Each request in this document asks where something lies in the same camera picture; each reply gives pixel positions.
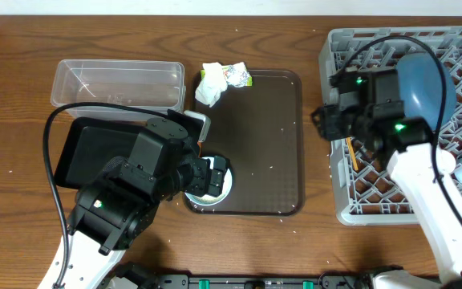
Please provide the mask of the small pink cup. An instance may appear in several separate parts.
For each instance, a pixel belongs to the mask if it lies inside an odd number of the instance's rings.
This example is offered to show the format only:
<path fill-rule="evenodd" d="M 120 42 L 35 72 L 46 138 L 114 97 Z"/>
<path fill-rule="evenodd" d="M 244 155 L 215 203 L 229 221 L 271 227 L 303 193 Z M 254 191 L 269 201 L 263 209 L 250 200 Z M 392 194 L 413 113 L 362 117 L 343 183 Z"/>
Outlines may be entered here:
<path fill-rule="evenodd" d="M 456 168 L 456 159 L 449 151 L 437 148 L 436 164 L 440 173 L 451 174 Z"/>

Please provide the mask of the wooden chopstick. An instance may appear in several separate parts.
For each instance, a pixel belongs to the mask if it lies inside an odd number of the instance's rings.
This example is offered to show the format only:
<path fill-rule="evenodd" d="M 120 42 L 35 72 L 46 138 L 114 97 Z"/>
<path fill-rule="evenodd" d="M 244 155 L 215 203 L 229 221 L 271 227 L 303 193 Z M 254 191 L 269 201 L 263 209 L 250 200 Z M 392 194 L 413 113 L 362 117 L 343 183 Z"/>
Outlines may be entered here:
<path fill-rule="evenodd" d="M 346 144 L 347 144 L 350 156 L 351 156 L 351 163 L 352 163 L 353 170 L 355 172 L 358 172 L 359 167 L 358 167 L 358 162 L 356 160 L 355 149 L 354 149 L 354 145 L 352 144 L 351 137 L 346 138 Z"/>

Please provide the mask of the orange carrot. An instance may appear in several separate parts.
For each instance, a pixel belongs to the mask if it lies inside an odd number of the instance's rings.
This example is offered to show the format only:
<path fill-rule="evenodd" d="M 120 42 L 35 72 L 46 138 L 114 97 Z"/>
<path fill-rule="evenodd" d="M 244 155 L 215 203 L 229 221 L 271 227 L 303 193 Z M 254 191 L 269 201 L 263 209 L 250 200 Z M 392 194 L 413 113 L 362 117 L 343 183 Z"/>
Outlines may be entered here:
<path fill-rule="evenodd" d="M 198 156 L 200 157 L 201 156 L 201 152 L 202 152 L 202 142 L 198 141 L 197 142 L 197 145 L 198 145 L 198 149 L 199 149 L 199 153 L 198 153 Z"/>

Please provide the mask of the dark blue plate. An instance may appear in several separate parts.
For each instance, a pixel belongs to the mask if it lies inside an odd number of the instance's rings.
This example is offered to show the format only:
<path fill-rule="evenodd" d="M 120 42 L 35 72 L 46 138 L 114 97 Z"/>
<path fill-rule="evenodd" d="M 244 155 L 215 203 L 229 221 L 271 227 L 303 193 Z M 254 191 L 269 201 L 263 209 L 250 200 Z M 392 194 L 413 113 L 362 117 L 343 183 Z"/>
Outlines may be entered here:
<path fill-rule="evenodd" d="M 456 89 L 448 69 L 444 73 L 445 102 L 442 124 L 448 122 L 456 109 Z M 391 71 L 398 84 L 399 99 L 403 101 L 404 115 L 423 117 L 435 131 L 443 100 L 443 82 L 440 70 L 431 55 L 413 53 L 403 56 Z"/>

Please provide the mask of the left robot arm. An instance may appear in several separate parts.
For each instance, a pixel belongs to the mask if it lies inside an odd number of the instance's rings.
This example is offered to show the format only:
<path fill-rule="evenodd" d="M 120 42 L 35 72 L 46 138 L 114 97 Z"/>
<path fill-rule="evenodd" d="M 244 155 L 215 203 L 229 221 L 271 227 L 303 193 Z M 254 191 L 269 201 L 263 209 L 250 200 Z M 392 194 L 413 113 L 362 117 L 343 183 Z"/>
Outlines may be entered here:
<path fill-rule="evenodd" d="M 201 156 L 210 119 L 187 111 L 147 112 L 144 125 L 80 117 L 73 121 L 57 165 L 47 165 L 53 193 L 76 192 L 60 212 L 62 238 L 43 288 L 152 288 L 136 269 L 110 276 L 160 204 L 179 193 L 221 201 L 230 191 L 228 160 Z"/>

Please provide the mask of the foil snack wrapper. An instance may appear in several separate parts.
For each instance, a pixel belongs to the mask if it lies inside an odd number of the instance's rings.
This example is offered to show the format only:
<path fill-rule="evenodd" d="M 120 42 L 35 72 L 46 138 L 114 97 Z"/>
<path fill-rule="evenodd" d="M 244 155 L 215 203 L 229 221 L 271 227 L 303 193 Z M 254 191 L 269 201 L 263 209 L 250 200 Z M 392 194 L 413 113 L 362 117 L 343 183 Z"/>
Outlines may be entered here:
<path fill-rule="evenodd" d="M 242 88 L 253 85 L 251 74 L 244 62 L 222 65 L 220 63 L 204 63 L 201 78 L 216 88 L 227 88 L 229 85 Z"/>

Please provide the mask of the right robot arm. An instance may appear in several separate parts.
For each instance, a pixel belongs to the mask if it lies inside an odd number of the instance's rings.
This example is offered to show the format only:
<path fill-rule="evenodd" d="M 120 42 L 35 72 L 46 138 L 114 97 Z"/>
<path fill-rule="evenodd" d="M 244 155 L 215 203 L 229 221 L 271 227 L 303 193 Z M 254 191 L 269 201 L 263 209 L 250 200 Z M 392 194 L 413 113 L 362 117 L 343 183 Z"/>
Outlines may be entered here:
<path fill-rule="evenodd" d="M 456 160 L 436 139 L 448 100 L 444 69 L 339 71 L 329 82 L 337 101 L 311 115 L 320 136 L 351 136 L 377 156 L 423 229 L 440 287 L 462 288 L 462 196 L 451 177 Z"/>

